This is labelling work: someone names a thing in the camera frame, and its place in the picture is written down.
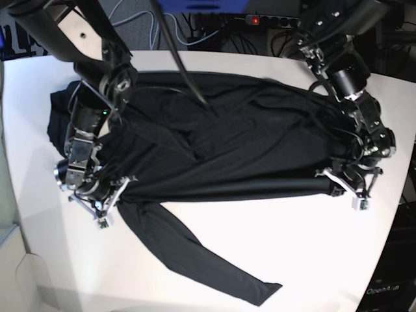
black garment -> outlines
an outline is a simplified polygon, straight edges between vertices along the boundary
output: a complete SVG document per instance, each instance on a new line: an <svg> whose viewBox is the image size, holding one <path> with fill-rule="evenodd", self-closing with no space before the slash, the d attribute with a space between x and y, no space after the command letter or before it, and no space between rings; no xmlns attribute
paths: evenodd
<svg viewBox="0 0 416 312"><path fill-rule="evenodd" d="M320 123L348 124L323 97L310 101L299 89L232 75L194 77L210 110L184 94L176 73L139 75L122 126L115 121L102 140L99 158L107 165L101 176L138 179L118 210L170 270L260 306L281 285L263 283L205 249L159 203L330 194L332 182L315 171L344 151ZM51 96L48 134L61 154L68 123L61 112L69 96L69 90Z"/></svg>

black long-sleeve shirt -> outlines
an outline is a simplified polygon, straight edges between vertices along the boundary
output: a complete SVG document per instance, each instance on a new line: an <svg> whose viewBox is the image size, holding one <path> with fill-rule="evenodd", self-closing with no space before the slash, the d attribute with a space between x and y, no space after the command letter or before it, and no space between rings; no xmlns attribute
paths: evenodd
<svg viewBox="0 0 416 312"><path fill-rule="evenodd" d="M194 77L210 109L184 94L177 73L139 75L122 125L115 121L114 131L101 139L99 158L107 164L101 176L137 178L118 210L170 270L260 306L281 285L263 283L204 248L160 203L330 194L333 183L315 172L344 149L325 135L322 124L348 127L348 122L324 97L310 100L303 90L276 82ZM62 155L74 88L51 95L48 134Z"/></svg>

blue panel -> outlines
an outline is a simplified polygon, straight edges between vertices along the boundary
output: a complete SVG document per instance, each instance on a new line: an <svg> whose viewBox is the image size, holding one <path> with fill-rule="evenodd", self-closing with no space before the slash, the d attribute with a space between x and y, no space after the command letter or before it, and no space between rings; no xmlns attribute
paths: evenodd
<svg viewBox="0 0 416 312"><path fill-rule="evenodd" d="M242 13L249 0L158 0L163 11L170 13Z"/></svg>
<svg viewBox="0 0 416 312"><path fill-rule="evenodd" d="M1 26L0 26L0 50L2 50L4 44L5 44L5 39L3 37L3 30L1 29Z"/></svg>

white table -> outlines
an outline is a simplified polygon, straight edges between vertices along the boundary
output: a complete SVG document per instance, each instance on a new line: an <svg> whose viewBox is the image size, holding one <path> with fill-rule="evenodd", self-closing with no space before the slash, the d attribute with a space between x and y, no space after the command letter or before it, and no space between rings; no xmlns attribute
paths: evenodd
<svg viewBox="0 0 416 312"><path fill-rule="evenodd" d="M176 70L166 51L133 53L139 71ZM303 63L225 53L181 52L195 72L272 78L308 88ZM46 134L49 94L76 79L72 65L52 57L6 62L6 150L23 232L45 261L42 290L64 311L355 311L393 222L416 134L416 87L373 75L368 91L396 135L397 153L370 211L351 198L309 196L226 203L166 203L204 246L263 281L283 284L260 309L170 272L115 213L98 231L91 217L58 189L52 170L60 156Z"/></svg>

shirt sleeve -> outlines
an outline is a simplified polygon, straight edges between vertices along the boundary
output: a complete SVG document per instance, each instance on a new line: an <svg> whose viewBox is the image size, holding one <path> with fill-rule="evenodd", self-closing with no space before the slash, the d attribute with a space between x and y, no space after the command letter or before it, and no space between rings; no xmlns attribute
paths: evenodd
<svg viewBox="0 0 416 312"><path fill-rule="evenodd" d="M202 246L192 232L158 203L124 202L125 223L170 270L260 306L280 287L263 283Z"/></svg>

